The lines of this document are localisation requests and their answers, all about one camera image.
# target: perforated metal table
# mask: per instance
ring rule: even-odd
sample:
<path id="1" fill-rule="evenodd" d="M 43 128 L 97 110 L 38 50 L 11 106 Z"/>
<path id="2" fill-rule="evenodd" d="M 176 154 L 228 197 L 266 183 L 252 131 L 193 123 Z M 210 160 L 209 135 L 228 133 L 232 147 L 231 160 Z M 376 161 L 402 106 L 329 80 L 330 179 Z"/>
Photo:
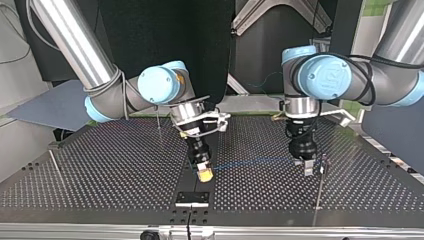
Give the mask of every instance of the perforated metal table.
<path id="1" fill-rule="evenodd" d="M 161 126 L 140 118 L 82 129 L 0 184 L 0 222 L 424 228 L 424 186 L 329 120 L 316 136 L 330 162 L 318 210 L 319 176 L 291 161 L 284 122 L 232 117 L 226 133 L 207 138 L 215 177 L 206 184 L 170 121 Z M 209 207 L 177 208 L 179 192 L 208 192 Z"/>

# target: blue joint cap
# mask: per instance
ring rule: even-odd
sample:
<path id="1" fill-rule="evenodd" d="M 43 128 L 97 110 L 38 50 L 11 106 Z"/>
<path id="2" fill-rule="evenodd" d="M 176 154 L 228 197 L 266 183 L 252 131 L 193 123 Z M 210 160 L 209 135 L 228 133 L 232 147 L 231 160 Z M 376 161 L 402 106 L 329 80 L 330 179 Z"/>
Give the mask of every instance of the blue joint cap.
<path id="1" fill-rule="evenodd" d="M 156 105 L 172 101 L 178 95 L 181 87 L 173 69 L 187 70 L 181 61 L 173 61 L 144 70 L 138 77 L 138 90 L 141 96 Z"/>
<path id="2" fill-rule="evenodd" d="M 169 68 L 169 69 L 182 69 L 187 71 L 187 68 L 183 61 L 172 61 L 172 62 L 163 64 L 162 67 Z"/>
<path id="3" fill-rule="evenodd" d="M 419 71 L 418 81 L 414 89 L 401 100 L 389 105 L 391 107 L 407 107 L 418 102 L 424 96 L 424 72 Z"/>
<path id="4" fill-rule="evenodd" d="M 299 69 L 298 84 L 308 96 L 331 100 L 343 95 L 352 82 L 352 71 L 343 59 L 334 56 L 316 56 Z"/>
<path id="5" fill-rule="evenodd" d="M 315 46 L 312 46 L 312 45 L 286 49 L 282 53 L 283 62 L 281 63 L 281 65 L 283 65 L 284 63 L 292 59 L 303 57 L 303 56 L 309 56 L 314 53 L 317 53 L 317 49 Z"/>
<path id="6" fill-rule="evenodd" d="M 97 111 L 97 109 L 94 107 L 93 103 L 91 102 L 90 97 L 85 98 L 84 105 L 85 105 L 85 109 L 87 110 L 88 116 L 90 116 L 90 118 L 96 122 L 104 123 L 104 122 L 116 120 L 116 119 L 106 117 L 105 115 Z"/>

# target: mounting hole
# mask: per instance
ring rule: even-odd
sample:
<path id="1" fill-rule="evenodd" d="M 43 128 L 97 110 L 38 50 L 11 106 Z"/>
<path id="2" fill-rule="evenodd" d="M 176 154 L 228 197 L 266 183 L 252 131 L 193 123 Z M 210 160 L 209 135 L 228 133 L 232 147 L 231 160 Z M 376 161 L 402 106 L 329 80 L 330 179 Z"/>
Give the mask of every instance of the mounting hole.
<path id="1" fill-rule="evenodd" d="M 159 234 L 157 232 L 143 232 L 140 234 L 140 240 L 159 240 Z"/>

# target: yellow object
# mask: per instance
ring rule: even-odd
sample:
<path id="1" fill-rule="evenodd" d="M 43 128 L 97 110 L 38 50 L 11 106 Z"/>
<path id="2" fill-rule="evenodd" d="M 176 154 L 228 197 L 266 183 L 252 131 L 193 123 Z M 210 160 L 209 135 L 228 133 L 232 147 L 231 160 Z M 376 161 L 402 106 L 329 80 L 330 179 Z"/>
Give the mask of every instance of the yellow object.
<path id="1" fill-rule="evenodd" d="M 188 136 L 188 134 L 186 132 L 180 132 L 180 136 L 182 138 L 186 138 Z"/>
<path id="2" fill-rule="evenodd" d="M 206 168 L 197 172 L 199 180 L 201 182 L 209 182 L 213 178 L 213 173 L 211 168 Z"/>
<path id="3" fill-rule="evenodd" d="M 184 83 L 185 83 L 183 75 L 178 74 L 178 73 L 177 73 L 177 80 L 178 80 L 178 82 L 180 82 L 181 84 L 184 84 Z"/>

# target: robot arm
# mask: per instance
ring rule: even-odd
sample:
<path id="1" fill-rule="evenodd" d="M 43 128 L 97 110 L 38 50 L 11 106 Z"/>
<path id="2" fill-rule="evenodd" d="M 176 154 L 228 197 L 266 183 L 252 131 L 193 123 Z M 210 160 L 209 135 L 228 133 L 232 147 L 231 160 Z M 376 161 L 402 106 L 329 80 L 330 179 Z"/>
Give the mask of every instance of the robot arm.
<path id="1" fill-rule="evenodd" d="M 128 117 L 129 113 L 164 105 L 189 147 L 189 158 L 197 166 L 200 181 L 212 178 L 211 152 L 204 136 L 225 131 L 229 114 L 205 112 L 196 99 L 189 72 L 181 61 L 145 69 L 127 80 L 100 47 L 74 0 L 27 0 L 56 42 L 88 93 L 85 107 L 97 122 Z M 205 118 L 217 119 L 217 127 L 206 130 Z"/>
<path id="2" fill-rule="evenodd" d="M 306 46 L 283 51 L 286 134 L 293 157 L 311 166 L 320 101 L 345 99 L 364 105 L 409 106 L 424 95 L 424 1 L 395 3 L 373 58 L 355 62 Z M 305 168 L 305 174 L 311 175 Z"/>

